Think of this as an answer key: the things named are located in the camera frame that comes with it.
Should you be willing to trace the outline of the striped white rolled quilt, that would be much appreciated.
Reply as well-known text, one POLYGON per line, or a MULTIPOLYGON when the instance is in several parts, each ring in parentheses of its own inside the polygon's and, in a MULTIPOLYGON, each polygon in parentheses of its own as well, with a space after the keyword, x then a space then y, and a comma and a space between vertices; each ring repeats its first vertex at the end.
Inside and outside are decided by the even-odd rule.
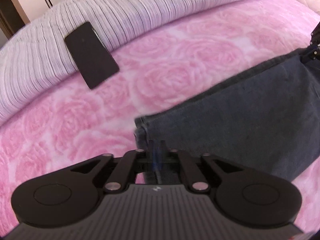
POLYGON ((242 0, 64 0, 1 49, 1 123, 76 71, 64 38, 85 22, 113 51, 162 25, 242 0))

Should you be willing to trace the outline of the dark grey jeans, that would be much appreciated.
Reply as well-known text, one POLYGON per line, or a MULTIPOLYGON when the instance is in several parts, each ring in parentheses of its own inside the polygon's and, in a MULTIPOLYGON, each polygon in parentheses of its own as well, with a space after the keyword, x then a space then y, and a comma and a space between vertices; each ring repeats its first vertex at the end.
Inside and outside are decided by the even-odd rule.
POLYGON ((319 59, 297 49, 135 123, 138 148, 165 141, 292 181, 319 157, 319 59))

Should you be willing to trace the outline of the black smartphone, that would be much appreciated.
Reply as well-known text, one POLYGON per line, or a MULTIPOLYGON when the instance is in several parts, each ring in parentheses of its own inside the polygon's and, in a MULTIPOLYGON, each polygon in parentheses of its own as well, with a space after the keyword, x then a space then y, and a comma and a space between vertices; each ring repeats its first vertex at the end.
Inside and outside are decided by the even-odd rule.
POLYGON ((64 41, 89 89, 97 88, 120 71, 118 64, 89 22, 74 29, 64 41))

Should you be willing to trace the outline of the pink rose blanket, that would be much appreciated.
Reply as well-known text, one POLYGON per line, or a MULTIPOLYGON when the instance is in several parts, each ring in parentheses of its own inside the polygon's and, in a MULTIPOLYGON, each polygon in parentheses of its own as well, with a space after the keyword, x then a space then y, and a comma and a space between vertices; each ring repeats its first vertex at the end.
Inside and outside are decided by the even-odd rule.
POLYGON ((21 183, 135 148, 135 118, 170 108, 306 46, 319 16, 296 0, 244 0, 158 28, 113 53, 120 72, 95 90, 74 74, 1 127, 1 235, 17 225, 21 183))

